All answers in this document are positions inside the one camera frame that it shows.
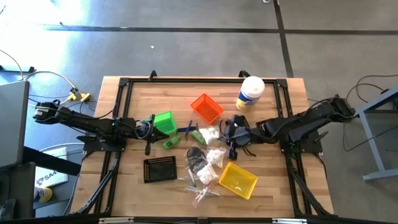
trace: yellow label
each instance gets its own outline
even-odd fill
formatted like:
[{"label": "yellow label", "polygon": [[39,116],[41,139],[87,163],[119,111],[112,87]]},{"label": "yellow label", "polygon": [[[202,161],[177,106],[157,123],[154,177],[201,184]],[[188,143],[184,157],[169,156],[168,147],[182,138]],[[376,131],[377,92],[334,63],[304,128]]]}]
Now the yellow label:
[{"label": "yellow label", "polygon": [[238,108],[238,110],[242,111],[243,113],[250,112],[253,106],[254,105],[246,104],[243,100],[240,100],[239,98],[236,100],[236,107]]}]

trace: yellow connector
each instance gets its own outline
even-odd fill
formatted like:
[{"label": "yellow connector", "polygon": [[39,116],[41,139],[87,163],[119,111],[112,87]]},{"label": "yellow connector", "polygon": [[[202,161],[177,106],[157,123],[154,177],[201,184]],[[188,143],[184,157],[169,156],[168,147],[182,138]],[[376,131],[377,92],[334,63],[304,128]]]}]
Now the yellow connector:
[{"label": "yellow connector", "polygon": [[81,95],[81,99],[80,101],[84,102],[84,101],[88,101],[90,99],[90,94],[89,93],[80,93]]},{"label": "yellow connector", "polygon": [[70,93],[69,96],[68,96],[67,101],[73,101],[73,100],[76,100],[76,99],[77,99],[77,96],[74,93]]}]

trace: green toy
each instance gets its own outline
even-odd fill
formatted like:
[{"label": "green toy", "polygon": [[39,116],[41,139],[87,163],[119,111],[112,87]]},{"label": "green toy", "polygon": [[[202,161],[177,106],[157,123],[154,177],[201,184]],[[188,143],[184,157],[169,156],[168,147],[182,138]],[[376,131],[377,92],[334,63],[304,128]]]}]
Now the green toy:
[{"label": "green toy", "polygon": [[172,147],[174,147],[176,144],[178,144],[181,140],[180,136],[174,136],[172,138],[170,138],[169,140],[167,140],[165,143],[163,143],[163,148],[166,150],[171,149]]},{"label": "green toy", "polygon": [[192,131],[192,137],[196,139],[200,144],[206,146],[206,141],[198,130]]}]

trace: metal desk leg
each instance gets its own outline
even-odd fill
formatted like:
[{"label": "metal desk leg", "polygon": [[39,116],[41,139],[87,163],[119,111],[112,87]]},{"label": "metal desk leg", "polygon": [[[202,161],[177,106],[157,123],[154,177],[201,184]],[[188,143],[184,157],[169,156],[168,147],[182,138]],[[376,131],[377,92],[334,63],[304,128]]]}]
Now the metal desk leg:
[{"label": "metal desk leg", "polygon": [[371,128],[369,127],[368,121],[366,119],[366,115],[363,111],[359,112],[358,114],[359,114],[359,118],[361,118],[366,137],[368,139],[370,139],[369,145],[372,149],[373,157],[374,157],[374,160],[376,161],[377,168],[379,169],[379,171],[384,171],[385,168],[383,165],[383,161],[381,161],[379,149],[377,148],[376,142],[375,142],[374,138],[372,138],[373,134],[372,134]]},{"label": "metal desk leg", "polygon": [[379,149],[377,148],[374,136],[369,127],[368,120],[366,119],[366,116],[367,116],[366,111],[367,110],[375,110],[375,109],[379,108],[380,106],[384,105],[385,103],[390,102],[391,100],[393,100],[396,97],[398,97],[398,86],[383,93],[376,100],[367,103],[364,107],[362,107],[360,109],[356,109],[356,111],[357,111],[356,115],[358,115],[359,118],[361,119],[363,128],[366,133],[366,137],[369,139],[369,145],[371,147],[374,160],[376,161],[377,168],[379,169],[378,172],[373,172],[368,175],[362,175],[362,178],[365,181],[381,179],[381,178],[385,178],[385,177],[393,177],[393,176],[398,175],[398,169],[386,170],[386,168],[384,167],[384,164],[383,164],[380,154],[379,154]]},{"label": "metal desk leg", "polygon": [[369,180],[376,180],[376,179],[381,179],[381,178],[386,178],[386,177],[394,177],[398,175],[398,169],[389,169],[389,170],[384,170],[384,171],[379,171],[379,172],[373,172],[368,175],[362,175],[363,180],[369,181]]}]

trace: yellow plastic basket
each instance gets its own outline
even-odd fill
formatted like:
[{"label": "yellow plastic basket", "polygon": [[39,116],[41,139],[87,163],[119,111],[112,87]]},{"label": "yellow plastic basket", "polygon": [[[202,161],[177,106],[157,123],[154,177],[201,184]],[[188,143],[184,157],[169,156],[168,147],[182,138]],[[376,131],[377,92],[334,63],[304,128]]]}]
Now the yellow plastic basket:
[{"label": "yellow plastic basket", "polygon": [[229,162],[218,183],[249,200],[257,180],[257,176]]}]

